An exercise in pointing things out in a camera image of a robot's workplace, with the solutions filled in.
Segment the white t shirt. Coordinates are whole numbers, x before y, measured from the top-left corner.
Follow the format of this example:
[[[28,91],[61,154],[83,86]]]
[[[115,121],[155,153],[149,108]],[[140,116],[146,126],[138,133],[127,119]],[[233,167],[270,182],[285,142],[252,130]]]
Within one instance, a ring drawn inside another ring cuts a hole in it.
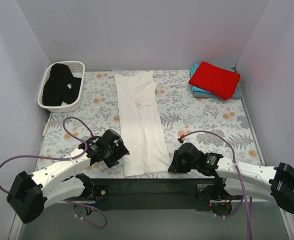
[[[157,83],[153,76],[153,71],[114,76],[120,135],[129,151],[123,157],[125,177],[165,172],[171,163],[156,101]]]

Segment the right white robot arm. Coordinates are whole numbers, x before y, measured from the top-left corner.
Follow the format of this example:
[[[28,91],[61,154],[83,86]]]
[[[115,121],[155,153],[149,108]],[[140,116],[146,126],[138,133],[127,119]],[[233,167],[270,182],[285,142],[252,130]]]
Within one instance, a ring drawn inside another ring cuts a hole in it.
[[[203,200],[222,201],[247,196],[275,202],[294,215],[294,168],[281,162],[277,167],[234,163],[218,153],[204,153],[187,142],[174,151],[168,172],[187,174],[196,170],[213,177],[213,183],[200,190]]]

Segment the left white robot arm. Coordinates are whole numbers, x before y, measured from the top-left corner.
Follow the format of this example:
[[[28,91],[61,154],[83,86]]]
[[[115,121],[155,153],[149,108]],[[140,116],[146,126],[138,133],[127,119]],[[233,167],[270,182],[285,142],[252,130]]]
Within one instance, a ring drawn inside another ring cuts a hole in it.
[[[64,200],[105,201],[108,186],[95,185],[82,170],[98,162],[104,162],[111,168],[129,153],[121,136],[108,129],[102,136],[82,141],[64,160],[32,173],[19,173],[6,200],[24,224],[34,221],[44,209]]]

